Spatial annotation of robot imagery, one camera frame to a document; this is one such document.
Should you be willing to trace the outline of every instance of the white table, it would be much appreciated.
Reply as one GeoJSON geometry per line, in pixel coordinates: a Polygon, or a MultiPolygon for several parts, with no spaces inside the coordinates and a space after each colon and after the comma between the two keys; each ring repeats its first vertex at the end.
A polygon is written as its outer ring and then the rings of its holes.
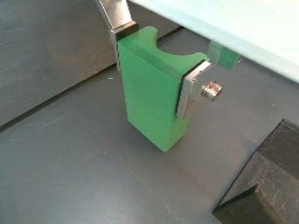
{"type": "Polygon", "coordinates": [[[297,1],[130,1],[299,83],[297,1]]]}

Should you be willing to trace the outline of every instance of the green block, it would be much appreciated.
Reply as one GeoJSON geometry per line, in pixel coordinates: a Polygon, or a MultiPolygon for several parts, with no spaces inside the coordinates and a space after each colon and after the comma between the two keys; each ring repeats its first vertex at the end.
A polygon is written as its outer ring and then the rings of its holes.
{"type": "Polygon", "coordinates": [[[176,116],[181,79],[202,53],[170,55],[156,48],[153,27],[145,27],[117,42],[125,91],[126,118],[161,151],[184,135],[189,119],[176,116]]]}
{"type": "Polygon", "coordinates": [[[232,70],[238,61],[238,54],[213,41],[209,42],[208,56],[228,70],[232,70]]]}

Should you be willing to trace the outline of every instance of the screw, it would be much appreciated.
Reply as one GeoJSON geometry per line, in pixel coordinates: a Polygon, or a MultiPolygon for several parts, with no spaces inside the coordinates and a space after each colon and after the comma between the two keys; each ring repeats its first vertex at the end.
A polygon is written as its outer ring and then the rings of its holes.
{"type": "Polygon", "coordinates": [[[214,101],[220,95],[221,86],[216,84],[216,81],[210,82],[205,86],[201,86],[200,95],[206,97],[210,101],[214,101]]]}

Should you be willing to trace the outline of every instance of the dark wall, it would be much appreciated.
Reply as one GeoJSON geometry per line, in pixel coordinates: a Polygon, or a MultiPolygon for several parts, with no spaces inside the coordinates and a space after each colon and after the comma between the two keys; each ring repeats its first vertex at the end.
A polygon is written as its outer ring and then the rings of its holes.
{"type": "MultiPolygon", "coordinates": [[[[177,25],[129,4],[160,35],[177,25]]],[[[114,63],[93,0],[0,2],[0,126],[114,63]]]]}

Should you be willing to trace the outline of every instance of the black object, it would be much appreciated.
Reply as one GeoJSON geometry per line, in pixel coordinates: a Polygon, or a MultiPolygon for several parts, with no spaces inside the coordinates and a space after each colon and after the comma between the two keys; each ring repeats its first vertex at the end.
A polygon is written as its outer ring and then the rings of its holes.
{"type": "Polygon", "coordinates": [[[222,224],[299,223],[299,127],[286,120],[258,146],[212,213],[222,224]]]}

